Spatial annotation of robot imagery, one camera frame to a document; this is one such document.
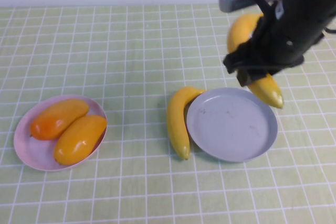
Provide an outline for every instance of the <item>pink plate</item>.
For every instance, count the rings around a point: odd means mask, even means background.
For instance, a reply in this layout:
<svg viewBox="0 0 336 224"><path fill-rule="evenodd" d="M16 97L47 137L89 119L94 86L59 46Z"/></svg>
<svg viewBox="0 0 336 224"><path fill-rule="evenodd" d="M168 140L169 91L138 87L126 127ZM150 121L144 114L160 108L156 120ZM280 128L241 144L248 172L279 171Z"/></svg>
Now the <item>pink plate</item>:
<svg viewBox="0 0 336 224"><path fill-rule="evenodd" d="M37 170L44 170L44 171L51 171L56 172L59 170L64 170L68 168L72 168L88 158L90 158L93 153L97 150L98 146L102 142L102 140L105 137L106 130L98 140L95 148L93 149L92 153L85 158L84 160L70 166L65 165L59 165L54 160L54 148L56 146L57 140L52 141L40 141L36 140L33 137L29 137L29 127L32 123L33 119L41 113L44 109L47 107L53 105L54 103L57 103L59 101L65 100L65 99L80 99L85 102L90 107L90 110L88 112L89 114L96 114L100 115L104 118L106 117L106 114L102 107L94 100L84 96L84 95L77 95L77 94L67 94L67 95L60 95L57 97L49 98L43 102L40 102L39 104L32 107L20 120L19 124L16 127L15 133L14 133L14 149L17 154L17 156L21 159L23 163L25 163L27 166L30 166L31 168L37 169Z"/></svg>

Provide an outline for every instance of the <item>orange mango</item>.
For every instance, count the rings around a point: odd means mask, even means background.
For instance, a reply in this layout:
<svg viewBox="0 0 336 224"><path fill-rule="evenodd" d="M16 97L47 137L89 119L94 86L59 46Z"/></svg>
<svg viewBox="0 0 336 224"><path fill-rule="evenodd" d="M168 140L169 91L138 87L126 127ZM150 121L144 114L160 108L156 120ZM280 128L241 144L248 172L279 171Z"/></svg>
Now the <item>orange mango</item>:
<svg viewBox="0 0 336 224"><path fill-rule="evenodd" d="M107 127L107 120L99 115L83 116L68 127L56 143L54 159L61 165L73 165L94 150Z"/></svg>
<svg viewBox="0 0 336 224"><path fill-rule="evenodd" d="M57 102L42 111L31 123L30 134L37 140L54 140L76 119L86 115L89 106L79 99Z"/></svg>

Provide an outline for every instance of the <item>green checkered tablecloth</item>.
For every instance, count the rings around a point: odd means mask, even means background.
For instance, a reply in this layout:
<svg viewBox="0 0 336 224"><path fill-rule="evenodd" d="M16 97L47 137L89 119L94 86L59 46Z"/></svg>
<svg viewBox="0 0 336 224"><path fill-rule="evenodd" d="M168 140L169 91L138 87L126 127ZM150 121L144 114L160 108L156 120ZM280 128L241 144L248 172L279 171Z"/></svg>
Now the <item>green checkered tablecloth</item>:
<svg viewBox="0 0 336 224"><path fill-rule="evenodd" d="M255 12L255 8L245 12ZM0 223L336 223L336 37L275 78L286 105L265 155L181 161L165 108L185 85L238 87L222 64L230 24L217 5L0 9ZM109 120L94 157L64 172L22 165L22 115L60 94L95 99Z"/></svg>

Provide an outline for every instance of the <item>banana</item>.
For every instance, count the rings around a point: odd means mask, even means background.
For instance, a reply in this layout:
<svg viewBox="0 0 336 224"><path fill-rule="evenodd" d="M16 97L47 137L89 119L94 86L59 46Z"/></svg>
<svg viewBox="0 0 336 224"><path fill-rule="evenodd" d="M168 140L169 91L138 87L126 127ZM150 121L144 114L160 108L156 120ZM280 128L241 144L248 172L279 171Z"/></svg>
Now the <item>banana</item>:
<svg viewBox="0 0 336 224"><path fill-rule="evenodd" d="M241 43L246 42L257 26L262 14L243 14L232 24L227 37L227 50L235 51ZM281 109L284 106L284 98L281 90L270 74L247 86L249 90L262 102Z"/></svg>
<svg viewBox="0 0 336 224"><path fill-rule="evenodd" d="M205 90L193 87L183 87L174 93L167 106L166 119L170 142L178 156L184 160L188 160L190 156L190 142L184 121L184 109L204 92Z"/></svg>

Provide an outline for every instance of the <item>gray plate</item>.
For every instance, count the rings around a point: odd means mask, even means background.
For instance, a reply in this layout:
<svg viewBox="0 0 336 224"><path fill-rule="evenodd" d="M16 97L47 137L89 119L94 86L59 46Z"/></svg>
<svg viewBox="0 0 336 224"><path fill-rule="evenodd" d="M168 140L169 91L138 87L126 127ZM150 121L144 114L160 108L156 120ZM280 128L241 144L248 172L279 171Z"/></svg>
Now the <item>gray plate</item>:
<svg viewBox="0 0 336 224"><path fill-rule="evenodd" d="M190 105L186 119L193 141L209 155L246 162L269 150L277 138L272 109L249 91L208 90Z"/></svg>

